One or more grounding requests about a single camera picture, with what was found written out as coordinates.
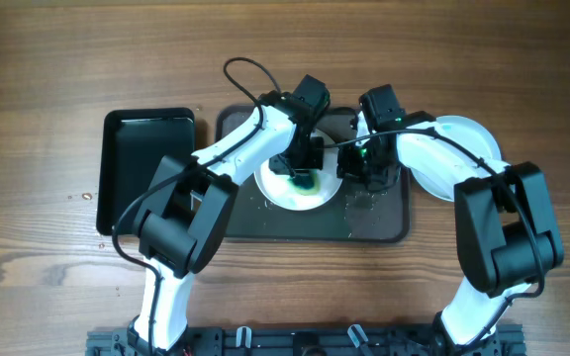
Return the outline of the green yellow sponge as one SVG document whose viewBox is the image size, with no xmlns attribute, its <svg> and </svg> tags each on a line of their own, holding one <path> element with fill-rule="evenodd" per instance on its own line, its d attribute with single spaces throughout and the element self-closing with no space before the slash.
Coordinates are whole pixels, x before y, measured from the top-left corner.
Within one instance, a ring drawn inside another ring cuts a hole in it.
<svg viewBox="0 0 570 356">
<path fill-rule="evenodd" d="M 287 181 L 291 189 L 302 196 L 316 195 L 321 188 L 316 170 L 295 173 Z"/>
</svg>

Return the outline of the white plate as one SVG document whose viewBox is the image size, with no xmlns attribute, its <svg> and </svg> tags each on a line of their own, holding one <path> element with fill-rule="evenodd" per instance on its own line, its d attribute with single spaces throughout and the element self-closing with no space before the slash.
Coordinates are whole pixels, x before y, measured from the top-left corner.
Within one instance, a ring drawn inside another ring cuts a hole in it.
<svg viewBox="0 0 570 356">
<path fill-rule="evenodd" d="M 282 153 L 288 146 L 293 134 L 290 131 L 277 131 L 268 138 L 261 138 L 261 152 L 268 154 L 253 172 L 253 179 L 259 191 L 271 203 L 289 211 L 308 211 L 327 203 L 339 190 L 342 180 L 336 177 L 337 149 L 322 149 L 323 168 L 312 169 L 307 187 L 299 187 L 289 175 L 277 175 L 268 167 L 268 160 L 277 153 Z"/>
<path fill-rule="evenodd" d="M 440 116 L 436 121 L 449 137 L 465 148 L 472 150 L 477 156 L 502 160 L 501 150 L 492 134 L 483 126 L 473 120 L 462 116 Z M 444 201 L 453 201 L 453 190 L 447 192 L 444 184 L 438 179 L 431 178 L 416 168 L 411 169 L 416 181 L 430 194 Z"/>
</svg>

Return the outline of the white plate front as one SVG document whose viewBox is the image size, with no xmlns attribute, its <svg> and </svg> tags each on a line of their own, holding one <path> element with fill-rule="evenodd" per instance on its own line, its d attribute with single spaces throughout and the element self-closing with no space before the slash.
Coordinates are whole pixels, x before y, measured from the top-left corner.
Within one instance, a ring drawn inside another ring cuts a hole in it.
<svg viewBox="0 0 570 356">
<path fill-rule="evenodd" d="M 473 120 L 462 116 L 440 116 L 436 121 L 449 137 L 465 148 L 472 150 L 477 156 L 502 160 L 501 150 L 492 134 L 483 126 Z M 416 181 L 430 194 L 444 201 L 453 201 L 453 190 L 447 192 L 444 184 L 438 179 L 431 178 L 416 168 L 411 169 Z"/>
</svg>

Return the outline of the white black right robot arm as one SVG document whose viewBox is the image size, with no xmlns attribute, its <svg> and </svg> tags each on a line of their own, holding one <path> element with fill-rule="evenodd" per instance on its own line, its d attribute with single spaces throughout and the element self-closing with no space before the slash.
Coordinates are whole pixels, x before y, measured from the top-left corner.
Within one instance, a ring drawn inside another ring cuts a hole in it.
<svg viewBox="0 0 570 356">
<path fill-rule="evenodd" d="M 471 119 L 426 112 L 386 116 L 360 111 L 341 161 L 361 175 L 373 158 L 390 158 L 428 181 L 428 191 L 454 204 L 463 280 L 434 318 L 426 338 L 408 344 L 430 355 L 464 355 L 496 339 L 497 323 L 517 300 L 541 296 L 564 247 L 542 171 L 512 165 L 490 150 L 494 137 Z"/>
</svg>

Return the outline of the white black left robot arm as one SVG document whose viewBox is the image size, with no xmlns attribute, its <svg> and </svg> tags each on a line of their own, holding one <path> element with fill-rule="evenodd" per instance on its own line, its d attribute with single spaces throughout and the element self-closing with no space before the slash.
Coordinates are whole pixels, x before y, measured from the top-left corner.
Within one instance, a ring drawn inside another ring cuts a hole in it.
<svg viewBox="0 0 570 356">
<path fill-rule="evenodd" d="M 239 186 L 266 164 L 293 201 L 318 198 L 323 140 L 313 136 L 330 105 L 327 91 L 272 91 L 221 141 L 187 161 L 163 157 L 148 190 L 128 207 L 146 270 L 141 314 L 128 344 L 144 355 L 170 351 L 187 329 L 194 281 L 222 243 Z"/>
</svg>

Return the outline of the black water tray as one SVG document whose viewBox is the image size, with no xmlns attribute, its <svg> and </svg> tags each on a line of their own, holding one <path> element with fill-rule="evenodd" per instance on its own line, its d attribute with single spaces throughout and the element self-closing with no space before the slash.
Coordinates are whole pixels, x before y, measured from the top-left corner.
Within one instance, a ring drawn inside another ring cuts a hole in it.
<svg viewBox="0 0 570 356">
<path fill-rule="evenodd" d="M 97 231 L 112 233 L 128 205 L 148 189 L 162 157 L 180 160 L 195 149 L 195 117 L 188 108 L 110 112 L 103 127 Z"/>
</svg>

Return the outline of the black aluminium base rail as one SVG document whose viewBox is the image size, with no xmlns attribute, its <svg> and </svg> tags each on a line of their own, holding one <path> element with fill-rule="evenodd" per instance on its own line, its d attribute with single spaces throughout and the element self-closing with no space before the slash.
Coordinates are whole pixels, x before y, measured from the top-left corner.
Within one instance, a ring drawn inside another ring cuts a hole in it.
<svg viewBox="0 0 570 356">
<path fill-rule="evenodd" d="M 429 349 L 434 333 L 428 324 L 316 329 L 237 329 L 189 327 L 167 352 L 155 355 L 443 355 Z M 90 331 L 85 355 L 149 355 L 146 343 L 128 328 Z M 480 348 L 463 355 L 527 355 L 523 328 L 501 324 Z"/>
</svg>

